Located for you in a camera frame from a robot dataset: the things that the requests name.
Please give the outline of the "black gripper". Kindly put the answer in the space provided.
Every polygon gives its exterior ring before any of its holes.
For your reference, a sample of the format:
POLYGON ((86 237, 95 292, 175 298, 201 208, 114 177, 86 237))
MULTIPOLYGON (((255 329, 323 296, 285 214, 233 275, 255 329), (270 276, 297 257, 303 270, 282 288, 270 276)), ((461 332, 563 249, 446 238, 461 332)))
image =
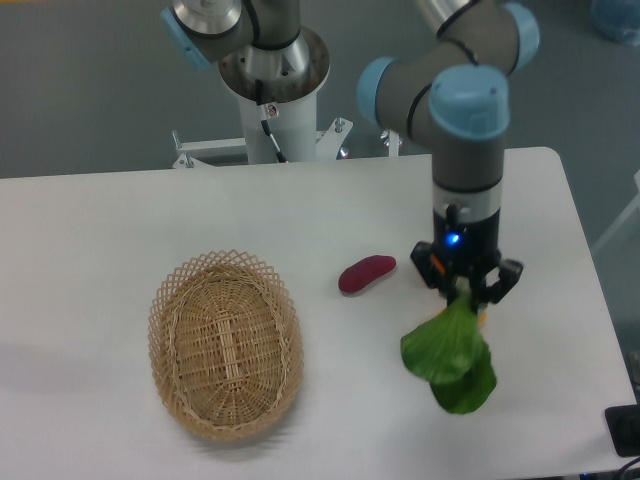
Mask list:
POLYGON ((499 303, 519 282, 524 264, 518 260, 499 257, 498 238, 500 211, 474 223, 450 226, 447 220, 433 213, 434 242, 419 241, 410 259, 425 285, 448 295, 451 278, 462 276, 474 283, 474 303, 499 303), (486 277, 498 271, 498 279, 491 285, 486 277))

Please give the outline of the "grey robot arm, blue caps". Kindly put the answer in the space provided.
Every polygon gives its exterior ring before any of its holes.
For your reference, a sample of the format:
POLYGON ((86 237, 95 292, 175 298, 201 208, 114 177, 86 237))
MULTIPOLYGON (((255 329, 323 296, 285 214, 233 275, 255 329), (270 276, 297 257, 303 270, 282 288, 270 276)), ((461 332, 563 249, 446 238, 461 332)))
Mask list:
MULTIPOLYGON (((498 248, 508 76, 536 54, 539 28, 517 3, 425 1, 438 44, 403 63, 372 61, 356 100, 369 121, 432 155, 434 238, 412 262, 448 300, 500 302, 522 264, 498 248)), ((248 159, 289 163, 319 156, 316 95, 330 68, 324 41, 296 1, 174 1, 161 13, 193 66, 216 65, 241 109, 248 159)))

